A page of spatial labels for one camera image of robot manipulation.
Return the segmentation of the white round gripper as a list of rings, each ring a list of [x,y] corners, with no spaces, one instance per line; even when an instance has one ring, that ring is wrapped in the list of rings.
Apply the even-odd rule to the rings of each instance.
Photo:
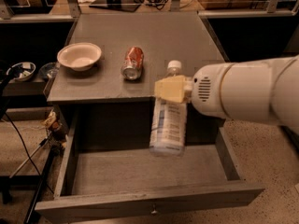
[[[154,96],[179,104],[188,103],[191,98],[193,107],[202,115],[228,119],[221,100],[221,83],[232,65],[206,65],[192,79],[183,75],[163,78],[155,82]]]

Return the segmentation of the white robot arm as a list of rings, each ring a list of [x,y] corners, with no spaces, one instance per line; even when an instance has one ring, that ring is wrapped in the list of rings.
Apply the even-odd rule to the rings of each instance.
[[[299,57],[209,64],[193,77],[156,81],[154,96],[190,102],[206,116],[286,126],[299,133]]]

